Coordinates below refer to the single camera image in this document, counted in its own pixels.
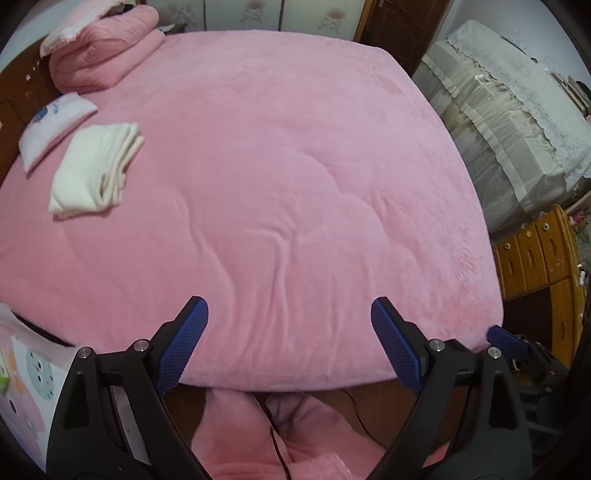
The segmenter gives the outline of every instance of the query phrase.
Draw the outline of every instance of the blue gripper pad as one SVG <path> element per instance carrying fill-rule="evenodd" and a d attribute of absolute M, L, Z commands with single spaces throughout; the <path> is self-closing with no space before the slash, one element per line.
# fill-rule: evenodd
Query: blue gripper pad
<path fill-rule="evenodd" d="M 503 355 L 513 360 L 527 360 L 530 357 L 530 347 L 523 340 L 511 335 L 507 330 L 495 325 L 489 328 L 486 340 L 501 349 Z"/>
<path fill-rule="evenodd" d="M 372 303 L 371 323 L 400 383 L 419 395 L 423 389 L 420 358 L 379 299 Z"/>
<path fill-rule="evenodd" d="M 197 342 L 207 326 L 207 302 L 199 300 L 188 313 L 166 350 L 160 357 L 155 388 L 160 396 L 176 387 Z"/>

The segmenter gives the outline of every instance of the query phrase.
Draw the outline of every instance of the folded white towel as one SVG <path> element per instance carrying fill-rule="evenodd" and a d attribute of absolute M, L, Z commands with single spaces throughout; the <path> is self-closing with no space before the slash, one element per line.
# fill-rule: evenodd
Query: folded white towel
<path fill-rule="evenodd" d="M 59 218 L 117 205 L 124 170 L 144 143 L 138 124 L 93 125 L 76 132 L 53 177 L 49 211 Z"/>

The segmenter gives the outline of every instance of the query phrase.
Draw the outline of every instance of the metal bolt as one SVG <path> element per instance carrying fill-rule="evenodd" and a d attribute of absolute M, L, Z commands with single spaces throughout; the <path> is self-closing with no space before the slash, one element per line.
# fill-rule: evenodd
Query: metal bolt
<path fill-rule="evenodd" d="M 147 340 L 138 340 L 134 343 L 134 350 L 136 352 L 145 352 L 150 346 L 150 342 Z"/>
<path fill-rule="evenodd" d="M 435 338 L 429 342 L 429 348 L 435 352 L 441 352 L 445 349 L 445 343 Z"/>
<path fill-rule="evenodd" d="M 488 349 L 489 356 L 493 357 L 494 359 L 501 358 L 502 352 L 496 346 L 491 346 Z"/>
<path fill-rule="evenodd" d="M 92 348 L 89 346 L 84 346 L 80 350 L 78 350 L 78 358 L 88 358 L 92 353 Z"/>

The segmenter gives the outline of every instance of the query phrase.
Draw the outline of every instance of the brown floor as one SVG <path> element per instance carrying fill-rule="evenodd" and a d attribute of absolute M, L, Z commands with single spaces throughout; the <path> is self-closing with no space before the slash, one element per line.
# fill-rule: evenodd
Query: brown floor
<path fill-rule="evenodd" d="M 360 387 L 348 388 L 355 399 L 359 417 L 368 432 L 380 443 L 388 446 L 402 429 L 413 408 L 415 397 L 399 381 L 392 380 Z M 188 443 L 201 421 L 205 405 L 205 388 L 179 385 L 164 397 L 164 402 Z M 355 405 L 342 390 L 311 392 L 319 400 L 337 410 L 360 434 L 365 434 L 355 414 Z M 442 426 L 438 445 L 450 440 L 463 408 L 465 390 L 457 388 L 448 407 L 447 420 Z"/>

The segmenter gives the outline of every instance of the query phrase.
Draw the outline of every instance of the wooden dresser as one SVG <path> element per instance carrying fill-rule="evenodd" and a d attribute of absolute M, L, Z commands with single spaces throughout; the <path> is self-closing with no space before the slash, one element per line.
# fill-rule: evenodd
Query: wooden dresser
<path fill-rule="evenodd" d="M 504 326 L 524 333 L 570 365 L 582 332 L 580 257 L 560 206 L 493 246 Z"/>

